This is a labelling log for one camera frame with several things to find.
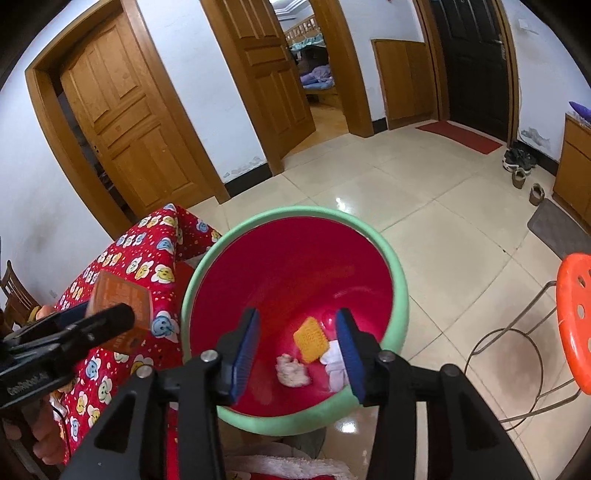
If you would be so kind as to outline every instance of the red doormat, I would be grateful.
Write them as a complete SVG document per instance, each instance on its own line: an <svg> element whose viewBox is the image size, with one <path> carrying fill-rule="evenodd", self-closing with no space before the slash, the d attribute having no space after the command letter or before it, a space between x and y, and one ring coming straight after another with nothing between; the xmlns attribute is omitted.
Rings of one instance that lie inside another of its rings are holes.
<svg viewBox="0 0 591 480"><path fill-rule="evenodd" d="M442 137L451 138L452 140L455 140L472 150L484 153L485 155L495 151L501 146L499 142L495 142L490 138L483 137L482 135L478 135L465 128L456 127L446 121L433 122L432 124L422 125L417 128L425 132L441 135Z"/></svg>

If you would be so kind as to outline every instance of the white wall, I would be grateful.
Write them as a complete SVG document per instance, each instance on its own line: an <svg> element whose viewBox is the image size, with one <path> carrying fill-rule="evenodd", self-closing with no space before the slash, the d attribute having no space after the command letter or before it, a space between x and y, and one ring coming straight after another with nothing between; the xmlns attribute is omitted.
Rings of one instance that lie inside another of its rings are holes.
<svg viewBox="0 0 591 480"><path fill-rule="evenodd" d="M591 108L591 88L550 27L519 0L502 0L515 42L519 73L519 137L558 160L564 136L564 113L569 101ZM519 27L519 19L538 35ZM536 143L535 129L541 139Z"/></svg>
<svg viewBox="0 0 591 480"><path fill-rule="evenodd" d="M365 82L371 119L386 115L371 40L424 41L412 0L340 0Z"/></svg>
<svg viewBox="0 0 591 480"><path fill-rule="evenodd" d="M224 183L265 163L251 120L201 2L139 0L189 118Z"/></svg>
<svg viewBox="0 0 591 480"><path fill-rule="evenodd" d="M39 301L51 301L111 240L80 200L39 127L24 71L63 28L94 3L72 0L19 59L0 90L2 267L10 259ZM260 143L200 3L175 8L139 0L148 30L216 170L224 181L264 162ZM0 304L4 297L0 294Z"/></svg>
<svg viewBox="0 0 591 480"><path fill-rule="evenodd" d="M314 11L312 10L312 6L310 5L310 2L306 2L305 4L302 4L301 9L295 10L293 12L290 12L288 14L284 14L281 16L278 15L278 18L279 18L279 22L281 24L281 28L283 29L284 32L286 32L294 25L297 25L302 20L304 20L312 15L314 15ZM295 19L294 20L282 20L281 17L287 17L287 18L295 17Z"/></svg>

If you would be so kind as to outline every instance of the red stool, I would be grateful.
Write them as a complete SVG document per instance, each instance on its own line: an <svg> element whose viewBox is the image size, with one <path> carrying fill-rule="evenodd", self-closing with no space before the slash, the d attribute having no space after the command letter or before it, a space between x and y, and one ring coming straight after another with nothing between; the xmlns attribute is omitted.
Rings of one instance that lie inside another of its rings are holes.
<svg viewBox="0 0 591 480"><path fill-rule="evenodd" d="M527 332L514 328L515 324L523 318L542 295L550 287L554 286L556 286L556 307ZM544 383L542 357L530 335L536 330L536 328L550 318L554 312L557 312L560 339L573 378L558 387L554 387L553 389L542 393L541 386ZM523 415L501 420L502 423L517 420L523 421L534 415L554 410L557 407L575 400L580 395L581 391L585 392L587 395L591 395L591 255L571 254L566 257L558 268L556 281L549 281L544 285L544 288L542 288L542 290L534 297L530 304L515 318L515 320L507 325L507 327L493 330L474 347L474 350L468 357L465 372L472 356L482 353L507 332L519 333L532 344L540 360L541 382L540 390L536 395L531 410ZM495 333L497 333L497 335L492 340L490 340L485 346L478 348L482 342ZM543 397L560 390L573 382L577 382L577 385L579 386L579 390L574 395L547 407L534 410L535 405ZM508 430L512 430L518 425L514 425Z"/></svg>

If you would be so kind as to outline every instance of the green rim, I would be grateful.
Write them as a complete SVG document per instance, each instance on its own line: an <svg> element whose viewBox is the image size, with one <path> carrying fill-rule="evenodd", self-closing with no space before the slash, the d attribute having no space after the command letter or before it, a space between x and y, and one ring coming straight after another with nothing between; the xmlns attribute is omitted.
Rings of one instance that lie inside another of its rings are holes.
<svg viewBox="0 0 591 480"><path fill-rule="evenodd" d="M408 288L400 260L389 243L376 230L347 213L323 207L292 206L269 210L242 222L222 236L203 257L193 273L183 300L181 311L183 362L187 362L191 358L189 330L193 301L203 277L214 260L228 245L249 230L274 220L293 216L326 218L343 223L361 233L382 254L392 277L394 298L392 301L392 315L381 346L387 350L400 352L408 329ZM223 421L247 432L269 436L289 436L310 432L334 423L348 415L358 405L359 402L351 392L350 387L346 387L313 407L282 417L254 417L238 413L226 407L218 407L217 414Z"/></svg>

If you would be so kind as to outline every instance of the bedroom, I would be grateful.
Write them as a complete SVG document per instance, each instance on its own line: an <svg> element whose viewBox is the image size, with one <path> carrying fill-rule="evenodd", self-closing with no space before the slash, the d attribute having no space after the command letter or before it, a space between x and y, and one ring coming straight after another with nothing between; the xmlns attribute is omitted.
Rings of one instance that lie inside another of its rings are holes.
<svg viewBox="0 0 591 480"><path fill-rule="evenodd" d="M286 3L290 2L277 0L273 2L273 8L297 64L300 82L316 126L316 131L289 153L295 154L344 135L349 129L332 75L329 51L314 10L309 1L305 1L285 12L289 6L285 6Z"/></svg>

